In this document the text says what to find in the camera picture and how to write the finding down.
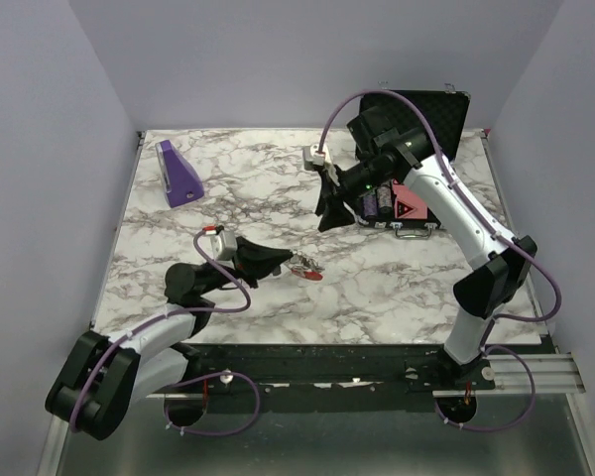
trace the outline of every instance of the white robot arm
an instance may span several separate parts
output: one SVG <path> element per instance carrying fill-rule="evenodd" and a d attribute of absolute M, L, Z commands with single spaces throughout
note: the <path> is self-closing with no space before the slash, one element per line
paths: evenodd
<path fill-rule="evenodd" d="M 372 127 L 370 121 L 376 117 L 378 125 Z M 518 239 L 498 223 L 460 182 L 447 158 L 435 153 L 423 130 L 400 134 L 388 124 L 387 118 L 375 110 L 351 121 L 349 129 L 362 161 L 346 171 L 333 165 L 326 148 L 303 149 L 304 167 L 318 172 L 322 181 L 315 210 L 322 217 L 318 229 L 323 232 L 354 224 L 355 217 L 348 208 L 358 212 L 361 196 L 390 179 L 403 183 L 425 201 L 474 270 L 454 286 L 460 309 L 443 347 L 448 366 L 458 373 L 480 356 L 494 315 L 525 280 L 531 263 L 514 248 L 532 257 L 536 243 L 529 236 Z M 373 130 L 380 135 L 372 134 Z"/>

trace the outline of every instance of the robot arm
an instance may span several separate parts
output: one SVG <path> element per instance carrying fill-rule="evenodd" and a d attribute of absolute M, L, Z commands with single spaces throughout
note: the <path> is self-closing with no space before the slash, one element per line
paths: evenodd
<path fill-rule="evenodd" d="M 511 240 L 530 256 L 536 253 L 536 243 L 529 236 L 518 239 L 498 223 L 460 183 L 447 158 L 435 154 L 424 131 L 414 129 L 400 134 L 377 107 L 365 111 L 348 127 L 361 153 L 361 162 L 351 169 L 343 171 L 334 166 L 325 148 L 322 153 L 317 146 L 303 150 L 305 168 L 318 172 L 322 181 L 315 210 L 322 217 L 318 229 L 354 224 L 348 208 L 357 212 L 361 196 L 390 179 L 403 183 L 427 203 L 473 269 L 454 285 L 460 308 L 443 348 L 449 372 L 458 375 L 480 356 L 493 316 L 514 296 L 530 268 L 524 257 L 498 238 Z M 460 194 L 455 182 L 459 183 Z M 470 206 L 463 201 L 463 195 Z M 493 223 L 495 232 L 491 233 L 482 220 Z"/>
<path fill-rule="evenodd" d="M 258 280 L 278 274 L 282 264 L 288 265 L 294 274 L 321 279 L 322 269 L 301 254 L 257 245 L 222 227 L 212 232 L 215 260 L 250 288 L 256 288 Z M 172 265 L 166 272 L 168 303 L 164 312 L 108 335 L 92 330 L 82 334 L 47 396 L 47 411 L 69 421 L 92 369 L 124 337 L 127 338 L 105 360 L 78 410 L 75 426 L 96 439 L 109 436 L 134 402 L 197 376 L 198 353 L 181 341 L 198 333 L 209 321 L 215 304 L 202 295 L 229 282 L 208 263 Z"/>

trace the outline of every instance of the red object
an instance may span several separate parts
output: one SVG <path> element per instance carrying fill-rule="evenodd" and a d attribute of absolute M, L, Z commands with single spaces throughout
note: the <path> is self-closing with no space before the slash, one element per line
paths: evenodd
<path fill-rule="evenodd" d="M 405 185 L 393 183 L 395 193 L 395 218 L 427 220 L 427 205 Z"/>
<path fill-rule="evenodd" d="M 318 273 L 317 271 L 291 270 L 291 272 L 294 275 L 309 281 L 321 281 L 324 279 L 324 276 L 321 273 Z"/>
<path fill-rule="evenodd" d="M 209 402 L 209 386 L 207 385 L 207 381 L 203 380 L 202 382 L 202 409 L 205 410 L 207 408 L 207 403 Z"/>

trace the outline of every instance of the black case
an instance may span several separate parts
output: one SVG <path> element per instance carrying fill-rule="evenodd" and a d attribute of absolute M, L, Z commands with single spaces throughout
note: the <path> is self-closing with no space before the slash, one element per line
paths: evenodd
<path fill-rule="evenodd" d="M 395 91 L 409 99 L 425 116 L 431 126 L 436 140 L 443 153 L 450 161 L 456 157 L 460 136 L 463 132 L 465 117 L 469 109 L 470 95 L 462 91 Z M 416 127 L 423 127 L 415 114 L 401 101 L 385 94 L 366 94 L 359 103 L 359 111 L 370 107 L 381 107 L 391 123 L 400 133 Z M 428 211 L 427 219 L 397 219 L 394 213 L 390 216 L 380 215 L 377 219 L 360 214 L 357 222 L 361 226 L 372 228 L 423 229 L 440 227 L 440 221 Z"/>

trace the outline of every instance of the cable clip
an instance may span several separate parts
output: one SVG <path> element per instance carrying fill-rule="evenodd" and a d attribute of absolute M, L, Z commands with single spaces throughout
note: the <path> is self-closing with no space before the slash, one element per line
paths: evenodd
<path fill-rule="evenodd" d="M 459 183 L 461 183 L 460 177 L 456 177 L 453 181 L 447 182 L 447 188 L 449 188 L 450 190 L 453 190 L 454 187 L 456 185 L 458 185 Z"/>

